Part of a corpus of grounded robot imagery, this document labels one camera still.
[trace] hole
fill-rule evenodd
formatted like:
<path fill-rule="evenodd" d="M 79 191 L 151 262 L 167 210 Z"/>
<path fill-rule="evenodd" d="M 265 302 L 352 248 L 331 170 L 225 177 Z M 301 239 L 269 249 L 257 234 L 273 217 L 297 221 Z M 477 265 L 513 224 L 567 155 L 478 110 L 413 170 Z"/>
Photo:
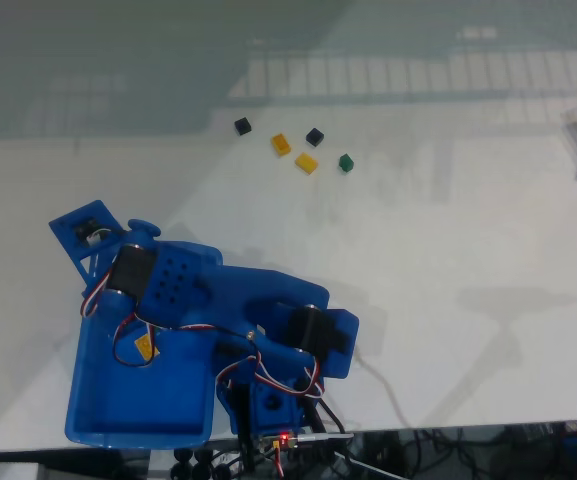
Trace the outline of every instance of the hole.
<path fill-rule="evenodd" d="M 279 410 L 281 408 L 281 398 L 271 393 L 264 400 L 264 407 L 266 407 L 267 410 Z"/>

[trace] yellow cube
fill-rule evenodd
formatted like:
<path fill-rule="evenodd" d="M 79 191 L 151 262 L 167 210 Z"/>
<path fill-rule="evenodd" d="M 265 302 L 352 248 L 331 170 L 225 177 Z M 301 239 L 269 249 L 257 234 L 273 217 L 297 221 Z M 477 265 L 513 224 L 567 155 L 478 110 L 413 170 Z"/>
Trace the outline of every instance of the yellow cube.
<path fill-rule="evenodd" d="M 280 157 L 287 153 L 290 153 L 290 145 L 288 145 L 286 137 L 284 137 L 282 133 L 272 137 L 271 142 L 272 146 L 275 147 L 275 150 L 277 150 L 277 153 L 279 154 Z"/>
<path fill-rule="evenodd" d="M 317 166 L 319 165 L 317 163 L 317 160 L 315 160 L 310 155 L 307 155 L 305 153 L 302 153 L 301 155 L 299 155 L 297 157 L 297 160 L 295 160 L 295 163 L 297 164 L 297 166 L 299 168 L 301 168 L 308 175 L 310 175 L 312 172 L 314 172 L 315 169 L 317 168 Z"/>

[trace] black knob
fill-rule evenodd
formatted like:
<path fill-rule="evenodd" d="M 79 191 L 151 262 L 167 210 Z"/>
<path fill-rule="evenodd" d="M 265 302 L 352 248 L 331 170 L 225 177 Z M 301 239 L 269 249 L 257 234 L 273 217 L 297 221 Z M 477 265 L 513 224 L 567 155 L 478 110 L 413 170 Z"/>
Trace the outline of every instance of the black knob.
<path fill-rule="evenodd" d="M 190 465 L 187 462 L 175 463 L 170 469 L 171 480 L 190 480 Z"/>
<path fill-rule="evenodd" d="M 192 480 L 210 480 L 210 465 L 198 463 L 192 468 Z"/>
<path fill-rule="evenodd" d="M 213 452 L 209 448 L 200 448 L 195 450 L 195 460 L 202 465 L 209 465 L 212 463 L 212 454 Z"/>
<path fill-rule="evenodd" d="M 212 478 L 214 480 L 230 480 L 232 474 L 230 473 L 230 468 L 226 464 L 222 463 L 215 467 L 215 471 L 212 472 Z"/>
<path fill-rule="evenodd" d="M 192 458 L 192 450 L 188 448 L 178 448 L 173 452 L 175 460 L 180 463 L 188 463 Z"/>

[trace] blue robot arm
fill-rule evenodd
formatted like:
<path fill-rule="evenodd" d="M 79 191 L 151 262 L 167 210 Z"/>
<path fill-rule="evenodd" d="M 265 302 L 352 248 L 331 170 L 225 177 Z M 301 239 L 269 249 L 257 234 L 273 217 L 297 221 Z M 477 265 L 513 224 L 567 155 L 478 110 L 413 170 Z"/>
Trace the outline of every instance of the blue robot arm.
<path fill-rule="evenodd" d="M 324 377 L 348 374 L 357 317 L 327 309 L 321 286 L 224 266 L 213 247 L 155 240 L 161 232 L 148 222 L 128 226 L 99 200 L 50 222 L 86 283 L 67 436 L 122 448 L 201 445 L 215 392 L 242 442 L 303 428 L 304 389 L 316 402 Z M 140 361 L 148 368 L 126 366 Z"/>

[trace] black cube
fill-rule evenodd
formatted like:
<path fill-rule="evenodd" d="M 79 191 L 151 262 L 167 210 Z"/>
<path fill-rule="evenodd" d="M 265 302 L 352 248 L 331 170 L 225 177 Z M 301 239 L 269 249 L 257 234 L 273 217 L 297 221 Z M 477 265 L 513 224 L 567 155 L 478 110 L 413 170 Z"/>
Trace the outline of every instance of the black cube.
<path fill-rule="evenodd" d="M 237 129 L 237 133 L 239 135 L 245 135 L 246 133 L 252 131 L 252 127 L 250 126 L 250 122 L 246 117 L 240 118 L 235 122 L 235 128 Z"/>
<path fill-rule="evenodd" d="M 316 147 L 324 139 L 324 134 L 321 133 L 316 128 L 313 128 L 308 135 L 306 135 L 306 141 L 313 147 Z"/>

